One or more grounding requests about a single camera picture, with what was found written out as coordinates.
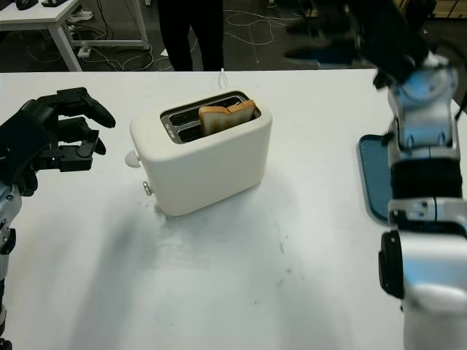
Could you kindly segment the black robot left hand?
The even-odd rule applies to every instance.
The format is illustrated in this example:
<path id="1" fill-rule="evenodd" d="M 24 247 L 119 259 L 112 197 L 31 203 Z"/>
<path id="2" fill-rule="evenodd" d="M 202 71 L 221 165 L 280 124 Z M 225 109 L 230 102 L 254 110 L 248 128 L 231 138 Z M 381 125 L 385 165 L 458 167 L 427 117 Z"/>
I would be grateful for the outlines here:
<path id="1" fill-rule="evenodd" d="M 27 101 L 1 125 L 1 178 L 12 183 L 26 169 L 87 171 L 106 148 L 92 120 L 114 128 L 111 113 L 84 87 L 59 90 Z"/>

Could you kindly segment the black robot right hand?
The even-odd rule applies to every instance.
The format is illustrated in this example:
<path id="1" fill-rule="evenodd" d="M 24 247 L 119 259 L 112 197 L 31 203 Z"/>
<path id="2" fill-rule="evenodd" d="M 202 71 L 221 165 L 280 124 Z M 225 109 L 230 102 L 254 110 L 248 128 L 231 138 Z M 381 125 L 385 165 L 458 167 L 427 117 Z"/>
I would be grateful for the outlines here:
<path id="1" fill-rule="evenodd" d="M 331 41 L 288 50 L 284 57 L 290 61 L 349 66 L 361 59 L 376 67 L 373 84 L 379 90 L 405 82 L 430 52 L 394 1 L 310 1 L 309 7 L 320 16 L 303 15 L 287 32 L 299 36 L 322 30 Z"/>

